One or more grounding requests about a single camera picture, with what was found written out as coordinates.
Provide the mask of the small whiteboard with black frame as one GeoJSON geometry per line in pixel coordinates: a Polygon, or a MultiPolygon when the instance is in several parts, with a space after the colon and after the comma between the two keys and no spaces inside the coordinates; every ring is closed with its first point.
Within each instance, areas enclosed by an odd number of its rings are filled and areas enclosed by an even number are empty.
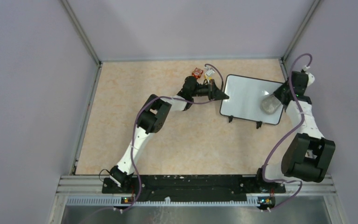
{"type": "Polygon", "coordinates": [[[229,96],[229,99],[222,100],[220,115],[278,125],[283,106],[280,106],[273,114],[267,114],[262,110],[261,104],[282,84],[277,81],[230,74],[226,78],[224,87],[224,93],[229,96]]]}

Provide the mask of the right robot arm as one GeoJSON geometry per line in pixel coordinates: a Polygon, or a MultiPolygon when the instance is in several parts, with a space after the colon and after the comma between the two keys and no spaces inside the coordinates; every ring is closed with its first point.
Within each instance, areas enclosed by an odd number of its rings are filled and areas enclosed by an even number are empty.
{"type": "Polygon", "coordinates": [[[315,77],[305,71],[293,71],[288,80],[261,102],[261,110],[268,115],[282,106],[292,123],[292,130],[273,147],[275,151],[291,134],[294,138],[277,164],[270,164],[269,153],[258,169],[255,187],[268,192],[274,185],[299,181],[320,183],[324,180],[335,153],[336,144],[328,140],[317,127],[312,114],[312,101],[305,95],[315,77]]]}

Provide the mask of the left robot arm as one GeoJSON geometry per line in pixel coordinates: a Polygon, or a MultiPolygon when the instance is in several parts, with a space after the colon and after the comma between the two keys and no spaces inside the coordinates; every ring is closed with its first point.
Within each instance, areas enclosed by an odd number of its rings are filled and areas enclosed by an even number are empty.
{"type": "Polygon", "coordinates": [[[172,96],[151,94],[138,112],[132,130],[131,141],[119,162],[109,171],[109,179],[113,187],[120,193],[127,192],[131,187],[131,175],[137,173],[136,163],[148,141],[159,132],[170,112],[186,111],[194,102],[195,97],[208,97],[205,104],[216,100],[229,99],[223,91],[224,83],[218,87],[214,79],[199,83],[197,78],[188,76],[180,91],[172,96]]]}

